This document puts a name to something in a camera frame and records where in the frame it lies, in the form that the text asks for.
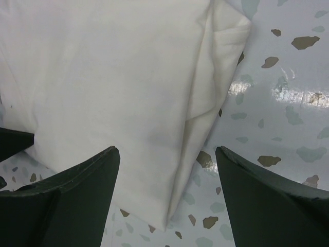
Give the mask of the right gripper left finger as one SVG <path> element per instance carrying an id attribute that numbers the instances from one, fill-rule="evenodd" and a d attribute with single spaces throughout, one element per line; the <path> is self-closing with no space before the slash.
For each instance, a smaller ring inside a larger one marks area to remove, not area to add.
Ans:
<path id="1" fill-rule="evenodd" d="M 1 192 L 1 246 L 100 246 L 119 170 L 109 147 L 44 180 Z"/>

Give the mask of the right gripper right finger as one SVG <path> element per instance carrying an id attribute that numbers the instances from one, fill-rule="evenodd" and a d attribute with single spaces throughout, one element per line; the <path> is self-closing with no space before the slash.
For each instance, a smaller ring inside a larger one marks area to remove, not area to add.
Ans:
<path id="1" fill-rule="evenodd" d="M 216 161 L 236 246 L 328 246 L 328 191 L 217 147 Z"/>

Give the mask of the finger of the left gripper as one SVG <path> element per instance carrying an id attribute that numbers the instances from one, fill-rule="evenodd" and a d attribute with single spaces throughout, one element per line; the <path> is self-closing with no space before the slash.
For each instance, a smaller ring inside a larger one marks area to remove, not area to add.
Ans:
<path id="1" fill-rule="evenodd" d="M 34 144 L 34 134 L 0 129 L 0 162 L 20 153 Z"/>

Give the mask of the white floral print t-shirt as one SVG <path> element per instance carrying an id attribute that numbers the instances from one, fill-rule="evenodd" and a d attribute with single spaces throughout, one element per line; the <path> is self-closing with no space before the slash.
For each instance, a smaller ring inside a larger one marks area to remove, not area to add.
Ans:
<path id="1" fill-rule="evenodd" d="M 164 231 L 250 30 L 226 1 L 1 1 L 4 126 L 56 172 L 117 147 L 114 203 Z"/>

